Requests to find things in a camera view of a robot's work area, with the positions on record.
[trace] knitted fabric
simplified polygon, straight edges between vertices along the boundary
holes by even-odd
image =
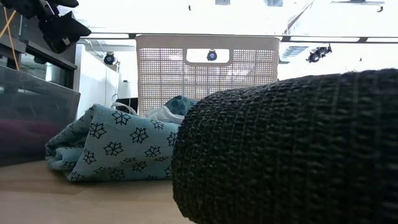
[[[199,224],[398,223],[398,70],[212,94],[179,129],[172,180]]]

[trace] light blue fabric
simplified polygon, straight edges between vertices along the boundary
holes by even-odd
[[[169,100],[165,106],[172,114],[187,115],[188,111],[194,107],[198,102],[196,100],[188,99],[185,96],[176,96]]]
[[[178,125],[101,105],[46,144],[46,160],[73,182],[170,178]]]

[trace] wooden table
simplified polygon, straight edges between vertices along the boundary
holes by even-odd
[[[31,162],[0,168],[2,224],[192,224],[170,181],[71,184]]]

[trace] laundry basket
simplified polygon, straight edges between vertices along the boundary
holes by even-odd
[[[278,38],[140,35],[136,41],[140,115],[177,95],[200,100],[220,90],[277,81]],[[208,58],[212,52],[216,60]]]

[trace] plastic storage box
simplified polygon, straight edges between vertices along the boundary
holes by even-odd
[[[52,137],[76,119],[80,93],[0,67],[0,166],[44,160]]]
[[[200,100],[220,90],[277,81],[278,38],[140,35],[136,41],[140,115],[177,95]]]

